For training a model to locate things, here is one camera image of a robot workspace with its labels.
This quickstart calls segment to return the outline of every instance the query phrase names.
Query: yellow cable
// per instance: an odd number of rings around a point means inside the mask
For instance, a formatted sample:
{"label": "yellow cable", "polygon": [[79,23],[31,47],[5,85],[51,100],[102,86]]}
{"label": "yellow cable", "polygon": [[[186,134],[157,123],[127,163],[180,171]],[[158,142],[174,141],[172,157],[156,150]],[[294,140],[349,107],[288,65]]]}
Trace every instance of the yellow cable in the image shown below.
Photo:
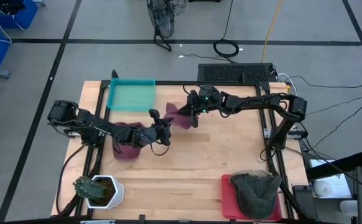
{"label": "yellow cable", "polygon": [[269,35],[271,34],[271,30],[272,30],[272,27],[274,26],[274,23],[275,23],[275,20],[276,20],[276,16],[278,15],[279,8],[281,7],[281,3],[282,3],[282,0],[279,0],[278,5],[276,6],[276,10],[275,10],[274,17],[272,18],[271,25],[269,26],[268,33],[267,33],[267,36],[266,36],[266,41],[265,41],[265,43],[264,43],[264,48],[262,49],[261,63],[264,61],[264,56],[265,56],[265,54],[266,54],[268,37],[269,37]]}

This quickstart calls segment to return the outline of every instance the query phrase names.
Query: gray floor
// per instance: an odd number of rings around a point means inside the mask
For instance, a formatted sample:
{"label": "gray floor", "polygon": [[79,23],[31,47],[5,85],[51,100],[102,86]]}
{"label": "gray floor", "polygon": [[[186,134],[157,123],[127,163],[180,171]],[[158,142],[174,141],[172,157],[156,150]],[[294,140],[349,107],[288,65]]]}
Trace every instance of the gray floor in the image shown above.
{"label": "gray floor", "polygon": [[[61,39],[75,0],[46,0],[29,30],[10,30],[13,38]],[[362,0],[349,0],[362,28]],[[234,0],[227,39],[264,40],[276,8],[276,0]],[[190,3],[175,18],[171,39],[222,37],[230,1]],[[153,28],[146,2],[139,0],[82,0],[71,39],[151,39]],[[271,40],[359,41],[341,0],[284,0]],[[241,45],[237,62],[259,62],[261,45]],[[12,44],[2,68],[10,69],[9,80],[0,79],[0,206],[8,188],[37,105],[57,54],[59,44]],[[210,44],[177,44],[186,54],[216,57]],[[110,77],[112,69],[124,78],[196,80],[199,63],[221,61],[180,58],[153,44],[67,44],[57,75],[35,134],[30,153],[7,214],[7,221],[43,218],[50,215],[67,139],[46,125],[54,100],[78,101],[85,80]],[[361,85],[362,46],[267,47],[266,61],[278,73],[302,75],[322,85]],[[362,95],[360,89],[324,89],[295,79],[299,95],[309,102],[308,111],[326,108]],[[353,114],[358,100],[305,120],[310,142],[315,144],[343,119]],[[318,151],[336,158],[362,151],[362,111],[324,140]],[[349,223],[338,212],[338,202],[317,202],[323,221]]]}

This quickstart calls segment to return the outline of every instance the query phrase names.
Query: fan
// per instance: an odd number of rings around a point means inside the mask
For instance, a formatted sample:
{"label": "fan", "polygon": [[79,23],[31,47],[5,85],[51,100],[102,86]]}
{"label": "fan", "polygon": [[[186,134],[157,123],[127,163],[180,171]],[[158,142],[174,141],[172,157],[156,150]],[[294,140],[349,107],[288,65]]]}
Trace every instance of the fan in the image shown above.
{"label": "fan", "polygon": [[[174,12],[170,5],[170,0],[147,0],[149,17],[155,27],[154,43],[171,51],[170,45],[165,39],[170,38],[174,33]],[[156,41],[159,36],[166,46]]]}

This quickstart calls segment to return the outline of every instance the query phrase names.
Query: maroon cloth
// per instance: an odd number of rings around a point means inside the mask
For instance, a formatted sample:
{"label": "maroon cloth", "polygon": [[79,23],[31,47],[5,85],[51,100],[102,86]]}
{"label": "maroon cloth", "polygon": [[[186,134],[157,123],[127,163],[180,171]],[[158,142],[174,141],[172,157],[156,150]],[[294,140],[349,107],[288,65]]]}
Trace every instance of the maroon cloth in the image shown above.
{"label": "maroon cloth", "polygon": [[189,129],[192,127],[191,117],[180,114],[177,107],[172,103],[166,104],[166,115],[164,115],[163,118],[173,118],[173,120],[170,121],[170,124],[183,129]]}
{"label": "maroon cloth", "polygon": [[[117,123],[115,123],[115,125],[124,126],[124,127],[127,127],[127,126],[139,126],[140,128],[144,127],[144,125],[140,122],[132,123],[132,124],[117,122]],[[113,141],[112,146],[113,146],[113,155],[114,155],[115,159],[125,159],[125,160],[126,159],[137,159],[139,156],[139,153],[141,151],[140,147],[123,146],[120,143],[118,143],[117,141]]]}

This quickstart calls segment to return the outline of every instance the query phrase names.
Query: white pot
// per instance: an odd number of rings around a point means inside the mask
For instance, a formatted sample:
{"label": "white pot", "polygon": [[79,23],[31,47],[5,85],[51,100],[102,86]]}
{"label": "white pot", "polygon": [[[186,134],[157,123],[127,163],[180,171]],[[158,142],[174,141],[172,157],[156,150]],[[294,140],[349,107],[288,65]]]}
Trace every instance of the white pot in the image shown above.
{"label": "white pot", "polygon": [[94,208],[94,209],[110,209],[118,204],[120,204],[123,201],[124,198],[124,185],[120,184],[118,180],[113,178],[111,175],[95,175],[92,180],[102,179],[102,178],[109,178],[112,180],[112,183],[114,185],[115,193],[112,197],[112,199],[109,201],[109,203],[106,206],[96,206],[90,203],[90,200],[86,198],[87,207],[88,208]]}

